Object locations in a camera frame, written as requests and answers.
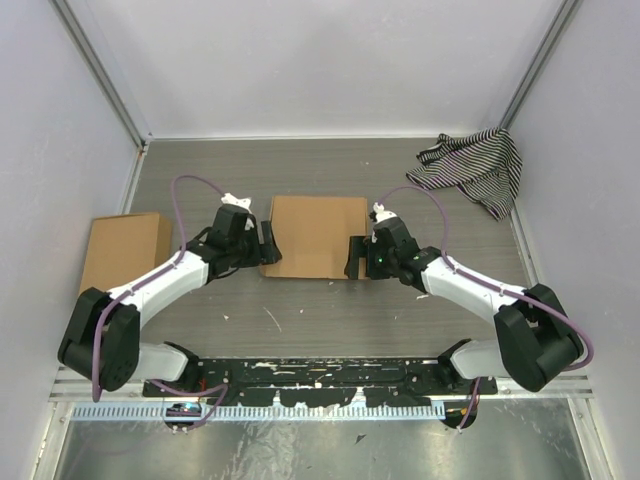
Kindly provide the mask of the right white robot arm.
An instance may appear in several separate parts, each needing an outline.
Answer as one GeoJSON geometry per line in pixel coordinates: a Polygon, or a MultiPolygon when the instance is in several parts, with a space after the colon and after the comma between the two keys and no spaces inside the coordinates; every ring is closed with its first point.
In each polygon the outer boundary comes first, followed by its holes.
{"type": "Polygon", "coordinates": [[[442,387],[462,394],[477,377],[509,377],[538,392],[560,373],[593,359],[593,346],[567,318],[547,286],[529,289],[467,271],[434,247],[408,236],[353,236],[345,274],[372,280],[397,278],[424,294],[447,299],[493,325],[492,341],[462,340],[438,357],[442,387]]]}

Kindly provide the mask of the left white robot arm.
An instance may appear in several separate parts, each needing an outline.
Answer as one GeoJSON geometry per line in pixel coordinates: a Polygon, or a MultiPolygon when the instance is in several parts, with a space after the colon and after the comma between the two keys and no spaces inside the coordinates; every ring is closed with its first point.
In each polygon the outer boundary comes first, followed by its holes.
{"type": "Polygon", "coordinates": [[[92,395],[133,380],[181,397],[204,395],[198,357],[172,342],[145,344],[143,327],[182,296],[241,268],[277,263],[282,255],[269,221],[222,233],[211,227],[141,278],[78,297],[58,349],[58,361],[92,383],[92,395]]]}

